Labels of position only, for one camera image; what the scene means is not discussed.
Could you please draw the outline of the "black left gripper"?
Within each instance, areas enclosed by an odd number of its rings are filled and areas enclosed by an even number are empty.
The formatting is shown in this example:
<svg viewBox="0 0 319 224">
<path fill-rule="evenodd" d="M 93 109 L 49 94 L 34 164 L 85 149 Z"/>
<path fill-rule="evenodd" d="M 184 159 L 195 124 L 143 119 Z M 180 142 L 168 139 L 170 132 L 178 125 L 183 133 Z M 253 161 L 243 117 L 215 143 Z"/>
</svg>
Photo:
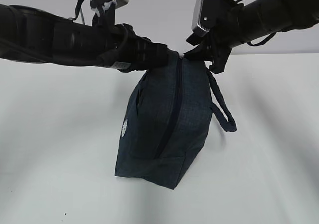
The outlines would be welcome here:
<svg viewBox="0 0 319 224">
<path fill-rule="evenodd" d="M 135 34 L 133 27 L 122 23 L 111 30 L 114 48 L 99 55 L 99 66 L 116 69 L 122 73 L 153 68 L 176 68 L 179 53 L 165 44 L 153 43 Z"/>
</svg>

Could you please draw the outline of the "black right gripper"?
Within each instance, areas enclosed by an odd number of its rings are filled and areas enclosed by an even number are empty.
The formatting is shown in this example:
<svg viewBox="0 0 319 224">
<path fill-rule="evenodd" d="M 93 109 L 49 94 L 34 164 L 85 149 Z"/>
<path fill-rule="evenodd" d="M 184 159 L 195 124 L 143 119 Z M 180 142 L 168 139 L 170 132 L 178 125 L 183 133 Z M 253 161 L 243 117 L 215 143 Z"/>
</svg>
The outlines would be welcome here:
<svg viewBox="0 0 319 224">
<path fill-rule="evenodd" d="M 184 58 L 190 61 L 210 61 L 209 70 L 214 74 L 220 74 L 225 71 L 225 66 L 232 51 L 231 44 L 227 39 L 235 36 L 235 15 L 232 12 L 237 11 L 244 5 L 237 3 L 236 6 L 228 10 L 217 24 L 202 38 L 195 35 L 193 32 L 187 38 L 187 43 L 194 46 L 194 49 L 184 53 Z M 213 46 L 224 47 L 217 48 L 213 51 Z"/>
</svg>

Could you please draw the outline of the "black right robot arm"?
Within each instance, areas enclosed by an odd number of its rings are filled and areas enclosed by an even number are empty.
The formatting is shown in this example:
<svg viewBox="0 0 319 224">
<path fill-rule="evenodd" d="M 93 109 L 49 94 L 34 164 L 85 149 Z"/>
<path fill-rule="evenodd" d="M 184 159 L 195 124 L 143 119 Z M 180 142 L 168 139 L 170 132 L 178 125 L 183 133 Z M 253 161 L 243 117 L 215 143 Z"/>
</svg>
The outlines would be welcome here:
<svg viewBox="0 0 319 224">
<path fill-rule="evenodd" d="M 210 61 L 214 74 L 224 72 L 233 48 L 263 37 L 264 45 L 278 32 L 308 29 L 319 22 L 319 0 L 196 0 L 192 35 L 186 40 L 194 49 L 184 57 Z"/>
</svg>

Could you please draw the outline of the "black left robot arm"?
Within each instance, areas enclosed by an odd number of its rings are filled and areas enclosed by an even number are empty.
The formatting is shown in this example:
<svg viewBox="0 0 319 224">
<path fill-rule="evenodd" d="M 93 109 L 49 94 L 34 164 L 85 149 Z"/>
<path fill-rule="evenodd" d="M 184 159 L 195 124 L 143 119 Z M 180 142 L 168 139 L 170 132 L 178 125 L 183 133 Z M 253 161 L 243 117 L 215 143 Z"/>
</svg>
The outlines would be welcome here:
<svg viewBox="0 0 319 224">
<path fill-rule="evenodd" d="M 166 44 L 136 35 L 128 24 L 87 26 L 32 7 L 0 6 L 1 59 L 128 73 L 165 67 L 174 55 Z"/>
</svg>

